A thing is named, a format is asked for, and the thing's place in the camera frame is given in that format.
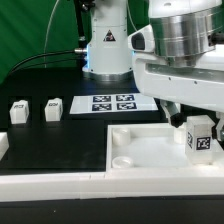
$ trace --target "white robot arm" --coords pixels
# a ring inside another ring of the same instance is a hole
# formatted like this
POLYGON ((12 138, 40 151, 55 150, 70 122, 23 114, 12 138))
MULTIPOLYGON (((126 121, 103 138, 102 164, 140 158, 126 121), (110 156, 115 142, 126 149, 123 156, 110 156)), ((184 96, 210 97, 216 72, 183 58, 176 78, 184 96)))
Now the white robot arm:
MULTIPOLYGON (((129 37, 139 91, 161 99, 170 117, 178 114, 172 103, 176 102, 221 112, 224 123, 221 4, 221 0, 150 0, 150 25, 129 37)), ((217 127, 218 139, 223 140, 223 125, 217 127)))

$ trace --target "white platform edge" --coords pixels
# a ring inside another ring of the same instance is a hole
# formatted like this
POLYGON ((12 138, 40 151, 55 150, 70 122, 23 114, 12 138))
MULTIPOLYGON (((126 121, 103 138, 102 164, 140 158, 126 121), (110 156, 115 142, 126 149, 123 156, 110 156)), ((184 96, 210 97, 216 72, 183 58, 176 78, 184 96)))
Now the white platform edge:
MULTIPOLYGON (((108 136, 113 127, 109 126, 108 136)), ((116 170, 107 164, 107 171, 100 173, 0 177, 1 202, 220 194, 224 194, 224 167, 215 165, 116 170)))
POLYGON ((1 132, 0 133, 0 160, 3 158, 5 153, 9 148, 8 136, 7 133, 1 132))

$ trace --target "white cube with marker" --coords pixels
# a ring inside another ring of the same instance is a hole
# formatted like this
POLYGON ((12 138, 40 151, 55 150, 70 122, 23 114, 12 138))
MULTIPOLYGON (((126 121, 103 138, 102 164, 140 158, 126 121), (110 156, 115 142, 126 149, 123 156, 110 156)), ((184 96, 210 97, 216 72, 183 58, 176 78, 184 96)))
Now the white cube with marker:
POLYGON ((24 124, 29 116, 28 101, 20 100, 14 102, 10 109, 10 118, 12 124, 24 124))
POLYGON ((45 117, 47 122, 60 121, 63 113, 62 100, 59 98, 49 100, 45 107, 45 117))

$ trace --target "metal cylinder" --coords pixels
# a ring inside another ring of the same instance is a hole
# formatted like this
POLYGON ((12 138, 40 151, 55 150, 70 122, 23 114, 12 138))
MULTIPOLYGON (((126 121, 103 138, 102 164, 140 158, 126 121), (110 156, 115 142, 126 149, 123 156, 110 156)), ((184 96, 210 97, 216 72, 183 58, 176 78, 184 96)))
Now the metal cylinder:
POLYGON ((155 54, 167 58, 173 67, 195 65, 195 55, 214 49, 211 34, 222 31, 222 9, 181 16, 151 19, 155 54))

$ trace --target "white paper with markers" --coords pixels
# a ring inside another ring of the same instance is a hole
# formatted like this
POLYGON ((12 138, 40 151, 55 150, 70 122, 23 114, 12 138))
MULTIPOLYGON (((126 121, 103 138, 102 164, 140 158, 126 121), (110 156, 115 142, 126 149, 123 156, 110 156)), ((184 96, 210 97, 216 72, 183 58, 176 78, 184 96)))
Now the white paper with markers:
POLYGON ((70 114, 158 110, 152 97, 135 94, 75 96, 70 114))

